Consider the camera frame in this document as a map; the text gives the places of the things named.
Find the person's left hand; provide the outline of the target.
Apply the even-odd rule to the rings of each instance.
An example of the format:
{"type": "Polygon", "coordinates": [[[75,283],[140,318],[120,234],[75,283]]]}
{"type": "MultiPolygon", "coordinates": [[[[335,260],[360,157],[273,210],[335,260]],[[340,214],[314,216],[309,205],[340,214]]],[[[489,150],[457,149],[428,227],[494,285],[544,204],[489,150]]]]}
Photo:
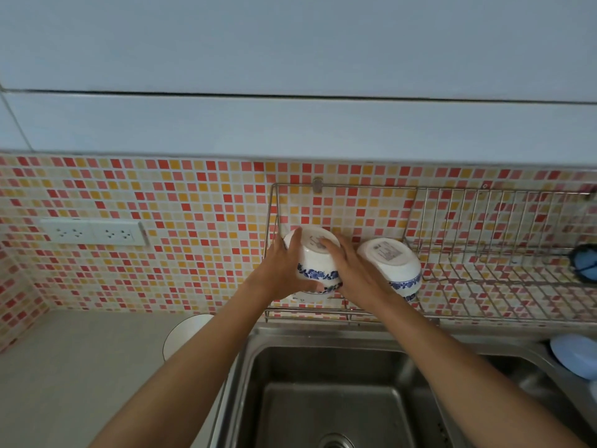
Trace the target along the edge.
{"type": "Polygon", "coordinates": [[[277,235],[267,250],[266,256],[246,282],[265,298],[266,303],[279,301],[295,294],[295,278],[301,252],[302,228],[293,233],[287,247],[283,238],[277,235]]]}

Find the person's right hand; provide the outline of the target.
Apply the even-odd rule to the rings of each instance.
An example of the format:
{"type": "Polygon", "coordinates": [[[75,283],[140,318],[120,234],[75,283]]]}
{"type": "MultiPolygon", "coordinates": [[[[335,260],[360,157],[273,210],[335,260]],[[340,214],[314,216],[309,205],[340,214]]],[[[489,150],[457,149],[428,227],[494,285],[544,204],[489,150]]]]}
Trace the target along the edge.
{"type": "Polygon", "coordinates": [[[342,281],[341,294],[344,298],[373,315],[378,315],[383,304],[390,297],[397,296],[377,267],[360,254],[358,254],[356,271],[338,271],[338,273],[342,281]]]}

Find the white bowl with blue flowers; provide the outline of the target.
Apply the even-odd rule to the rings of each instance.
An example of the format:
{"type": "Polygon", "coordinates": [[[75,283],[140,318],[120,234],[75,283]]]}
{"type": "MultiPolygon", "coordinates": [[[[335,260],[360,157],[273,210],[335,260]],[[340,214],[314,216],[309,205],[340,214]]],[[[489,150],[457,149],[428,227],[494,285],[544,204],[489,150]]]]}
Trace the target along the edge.
{"type": "Polygon", "coordinates": [[[422,286],[422,264],[403,242],[376,238],[361,244],[358,254],[375,265],[394,291],[406,301],[414,301],[422,286]]]}
{"type": "Polygon", "coordinates": [[[292,298],[303,304],[317,304],[331,298],[342,285],[334,260],[321,243],[321,239],[329,239],[336,246],[339,240],[330,231],[316,225],[303,225],[301,252],[297,266],[297,276],[301,279],[317,281],[323,284],[322,292],[298,292],[292,298]]]}

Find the person's left forearm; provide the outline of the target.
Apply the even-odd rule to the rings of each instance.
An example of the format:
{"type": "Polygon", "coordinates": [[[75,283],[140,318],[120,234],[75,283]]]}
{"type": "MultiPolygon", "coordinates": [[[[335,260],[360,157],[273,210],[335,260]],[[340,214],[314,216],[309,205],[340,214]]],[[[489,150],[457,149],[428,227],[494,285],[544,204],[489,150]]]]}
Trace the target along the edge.
{"type": "Polygon", "coordinates": [[[88,448],[190,448],[252,328],[306,281],[247,279],[125,403],[88,448]]]}

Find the person's right forearm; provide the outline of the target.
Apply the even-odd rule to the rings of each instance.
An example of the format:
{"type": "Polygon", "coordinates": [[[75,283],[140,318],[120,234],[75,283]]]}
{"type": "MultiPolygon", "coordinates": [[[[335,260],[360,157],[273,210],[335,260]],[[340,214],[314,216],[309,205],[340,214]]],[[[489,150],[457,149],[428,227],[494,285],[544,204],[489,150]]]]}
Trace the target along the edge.
{"type": "Polygon", "coordinates": [[[516,384],[392,292],[376,290],[368,310],[476,448],[588,448],[516,384]]]}

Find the stainless steel sink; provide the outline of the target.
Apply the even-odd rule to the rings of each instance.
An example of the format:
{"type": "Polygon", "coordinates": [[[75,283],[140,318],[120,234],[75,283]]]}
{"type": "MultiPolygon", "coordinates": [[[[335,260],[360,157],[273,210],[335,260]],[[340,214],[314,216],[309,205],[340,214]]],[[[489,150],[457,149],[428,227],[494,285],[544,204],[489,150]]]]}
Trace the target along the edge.
{"type": "MultiPolygon", "coordinates": [[[[536,399],[590,448],[597,402],[540,336],[456,339],[536,399]]],[[[474,448],[414,361],[374,327],[258,324],[219,401],[209,448],[474,448]]]]}

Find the white round plate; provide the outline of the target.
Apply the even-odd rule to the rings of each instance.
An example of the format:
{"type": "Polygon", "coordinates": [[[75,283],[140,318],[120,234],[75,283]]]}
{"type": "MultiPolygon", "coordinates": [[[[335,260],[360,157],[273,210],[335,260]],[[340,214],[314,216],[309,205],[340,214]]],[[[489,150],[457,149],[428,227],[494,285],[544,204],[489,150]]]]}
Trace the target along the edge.
{"type": "Polygon", "coordinates": [[[179,324],[169,332],[165,339],[162,356],[167,361],[198,331],[200,331],[214,316],[210,314],[193,315],[179,324]]]}

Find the blue round scrubber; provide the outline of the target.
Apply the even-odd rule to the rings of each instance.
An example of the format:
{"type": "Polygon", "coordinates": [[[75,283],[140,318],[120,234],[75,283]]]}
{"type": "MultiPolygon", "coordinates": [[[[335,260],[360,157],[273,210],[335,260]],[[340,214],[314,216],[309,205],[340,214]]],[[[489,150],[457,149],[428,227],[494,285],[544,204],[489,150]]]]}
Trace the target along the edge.
{"type": "Polygon", "coordinates": [[[568,259],[579,282],[597,285],[597,243],[578,245],[568,254],[568,259]]]}

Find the light blue round dish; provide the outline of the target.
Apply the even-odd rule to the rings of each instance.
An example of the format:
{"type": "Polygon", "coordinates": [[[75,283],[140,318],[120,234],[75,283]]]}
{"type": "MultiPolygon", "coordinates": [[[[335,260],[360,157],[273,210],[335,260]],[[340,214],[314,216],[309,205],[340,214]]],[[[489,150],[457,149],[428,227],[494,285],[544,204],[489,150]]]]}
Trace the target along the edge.
{"type": "Polygon", "coordinates": [[[597,341],[576,333],[560,334],[549,341],[564,368],[589,381],[597,381],[597,341]]]}

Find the white wall cabinet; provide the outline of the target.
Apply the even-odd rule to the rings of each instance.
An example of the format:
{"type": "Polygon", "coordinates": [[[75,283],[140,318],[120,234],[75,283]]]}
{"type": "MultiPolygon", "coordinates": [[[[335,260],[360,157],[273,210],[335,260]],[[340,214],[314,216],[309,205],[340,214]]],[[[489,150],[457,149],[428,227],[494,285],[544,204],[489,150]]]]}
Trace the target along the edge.
{"type": "Polygon", "coordinates": [[[597,166],[597,0],[0,0],[34,152],[597,166]]]}

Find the white double wall socket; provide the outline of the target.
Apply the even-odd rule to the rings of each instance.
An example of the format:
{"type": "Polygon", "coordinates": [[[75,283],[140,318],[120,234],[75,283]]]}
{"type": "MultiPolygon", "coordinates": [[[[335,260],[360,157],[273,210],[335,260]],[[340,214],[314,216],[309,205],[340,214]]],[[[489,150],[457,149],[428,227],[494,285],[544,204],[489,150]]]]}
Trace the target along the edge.
{"type": "Polygon", "coordinates": [[[140,222],[86,218],[41,218],[44,233],[52,242],[71,245],[147,247],[149,241],[140,222]]]}

